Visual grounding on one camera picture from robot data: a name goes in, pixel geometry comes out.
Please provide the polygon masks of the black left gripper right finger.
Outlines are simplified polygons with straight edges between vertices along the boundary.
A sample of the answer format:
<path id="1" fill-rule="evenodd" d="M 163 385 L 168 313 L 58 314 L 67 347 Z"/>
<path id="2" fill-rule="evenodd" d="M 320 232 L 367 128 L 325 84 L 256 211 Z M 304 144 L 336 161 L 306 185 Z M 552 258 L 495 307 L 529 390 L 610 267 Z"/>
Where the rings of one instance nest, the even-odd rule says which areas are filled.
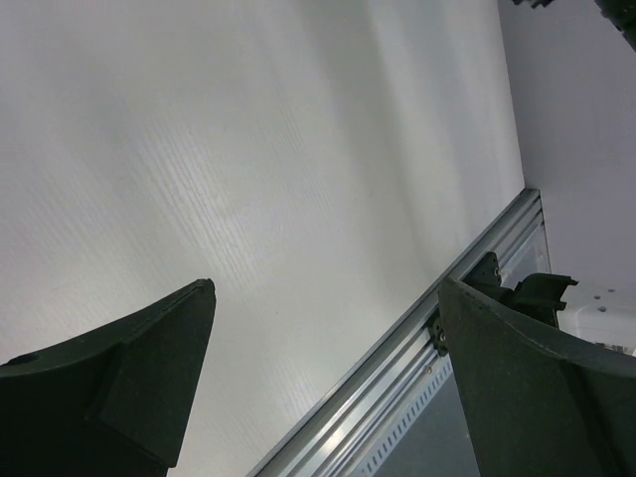
<path id="1" fill-rule="evenodd" d="M 452 278 L 439 310 L 481 475 L 634 475 L 634 358 Z"/>

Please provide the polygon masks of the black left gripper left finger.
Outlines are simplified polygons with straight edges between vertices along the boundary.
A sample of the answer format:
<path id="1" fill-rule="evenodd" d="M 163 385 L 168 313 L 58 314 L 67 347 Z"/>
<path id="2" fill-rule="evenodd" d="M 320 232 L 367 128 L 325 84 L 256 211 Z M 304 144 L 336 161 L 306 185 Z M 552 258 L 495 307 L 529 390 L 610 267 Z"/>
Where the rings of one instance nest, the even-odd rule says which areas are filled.
<path id="1" fill-rule="evenodd" d="M 165 476 L 177 465 L 212 334 L 198 279 L 1 367 L 4 476 Z"/>

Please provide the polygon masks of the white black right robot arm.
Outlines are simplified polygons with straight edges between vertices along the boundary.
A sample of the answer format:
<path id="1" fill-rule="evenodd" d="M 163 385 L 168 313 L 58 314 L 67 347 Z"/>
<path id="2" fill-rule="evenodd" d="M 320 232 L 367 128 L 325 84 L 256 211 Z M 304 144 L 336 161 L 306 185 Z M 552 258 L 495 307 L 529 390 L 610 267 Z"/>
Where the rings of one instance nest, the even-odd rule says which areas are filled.
<path id="1" fill-rule="evenodd" d="M 562 329 L 635 349 L 635 5 L 499 5 L 523 172 L 555 273 Z"/>

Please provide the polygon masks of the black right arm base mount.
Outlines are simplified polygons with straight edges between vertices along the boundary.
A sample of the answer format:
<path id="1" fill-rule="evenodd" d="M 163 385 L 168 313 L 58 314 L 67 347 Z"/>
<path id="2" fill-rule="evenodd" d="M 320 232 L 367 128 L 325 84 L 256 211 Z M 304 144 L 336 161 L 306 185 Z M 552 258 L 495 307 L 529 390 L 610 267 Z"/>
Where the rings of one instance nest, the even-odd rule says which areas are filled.
<path id="1" fill-rule="evenodd" d="M 513 290 L 503 286 L 498 256 L 494 251 L 486 252 L 462 281 L 503 304 L 510 302 L 513 297 Z M 448 354 L 448 347 L 440 311 L 440 306 L 437 306 L 430 319 L 429 330 L 435 351 L 440 357 L 444 357 Z"/>

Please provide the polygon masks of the aluminium rail frame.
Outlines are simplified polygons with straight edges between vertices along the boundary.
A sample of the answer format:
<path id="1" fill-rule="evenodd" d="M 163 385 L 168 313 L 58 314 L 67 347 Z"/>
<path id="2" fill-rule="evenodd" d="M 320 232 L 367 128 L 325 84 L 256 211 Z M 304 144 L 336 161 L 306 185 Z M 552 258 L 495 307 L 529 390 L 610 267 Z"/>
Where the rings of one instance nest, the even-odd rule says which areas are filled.
<path id="1" fill-rule="evenodd" d="M 350 476 L 371 435 L 398 399 L 440 360 L 430 319 L 433 284 L 408 313 L 298 428 L 254 470 L 254 476 Z"/>

